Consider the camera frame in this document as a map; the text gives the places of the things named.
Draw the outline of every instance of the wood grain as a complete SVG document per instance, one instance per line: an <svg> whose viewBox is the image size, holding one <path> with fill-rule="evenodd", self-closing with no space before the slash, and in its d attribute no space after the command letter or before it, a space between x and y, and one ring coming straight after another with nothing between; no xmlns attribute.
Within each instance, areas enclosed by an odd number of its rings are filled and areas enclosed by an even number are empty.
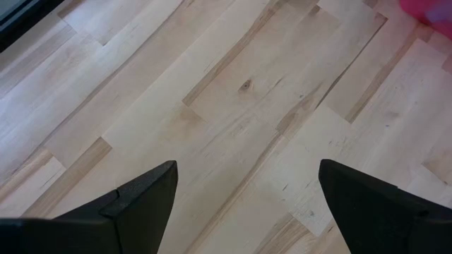
<svg viewBox="0 0 452 254"><path fill-rule="evenodd" d="M71 165L231 3L182 2L121 69L103 81L104 87L54 132L46 147L63 165Z"/></svg>
<svg viewBox="0 0 452 254"><path fill-rule="evenodd" d="M197 83L191 91L182 99L182 102L190 107L191 103L204 91L212 80L228 66L232 60L245 48L254 38L256 33L268 22L275 12L282 6L284 1L272 0L262 10L260 16L254 21L245 35L236 43L226 55Z"/></svg>
<svg viewBox="0 0 452 254"><path fill-rule="evenodd" d="M44 148L40 148L38 151L33 153L33 155L28 158L11 177L11 180L7 181L0 188L0 202L3 202L6 197L19 188L20 185L38 169L46 165L52 157L53 155L49 152L49 150Z"/></svg>
<svg viewBox="0 0 452 254"><path fill-rule="evenodd" d="M66 25L57 34L43 42L34 52L29 53L7 72L2 73L0 75L0 99L74 35L74 30Z"/></svg>
<svg viewBox="0 0 452 254"><path fill-rule="evenodd" d="M351 108L348 115L345 117L348 122L352 123L361 110L369 102L370 98L375 94L375 92L380 88L380 85L387 79L389 73L394 69L397 63L402 59L402 57L407 53L408 49L411 48L413 43L419 38L421 40L427 41L429 37L433 34L431 28L426 28L425 25L419 24L407 39L404 41L403 46L395 53L393 58L375 75L375 78L371 81L370 85L364 91L358 102Z"/></svg>
<svg viewBox="0 0 452 254"><path fill-rule="evenodd" d="M300 239L310 237L314 239L311 232L307 230L292 215L283 217L271 229L262 241L255 254L284 254L287 253Z"/></svg>
<svg viewBox="0 0 452 254"><path fill-rule="evenodd" d="M24 213L25 217L47 217L55 205L106 155L112 148L101 138L78 158Z"/></svg>
<svg viewBox="0 0 452 254"><path fill-rule="evenodd" d="M175 159L160 253L349 254L321 159L452 207L450 55L397 0L65 1L0 55L0 216Z"/></svg>
<svg viewBox="0 0 452 254"><path fill-rule="evenodd" d="M7 123L8 126L7 129L3 126L0 128L0 182L3 183L8 179L11 172L17 169L105 78L117 70L162 25L181 1L153 1L108 45L97 50L95 54L90 52L90 57L85 61L70 61L69 64L76 68L67 75L59 73L59 78L54 82L45 83L59 85L59 89L47 94L48 96L40 103L31 104L27 109L20 111L16 109L16 105L20 105L20 100L18 102L2 100L0 103L12 104L0 107L3 110L1 113L8 112L8 115L13 115L13 119L0 117L0 122Z"/></svg>

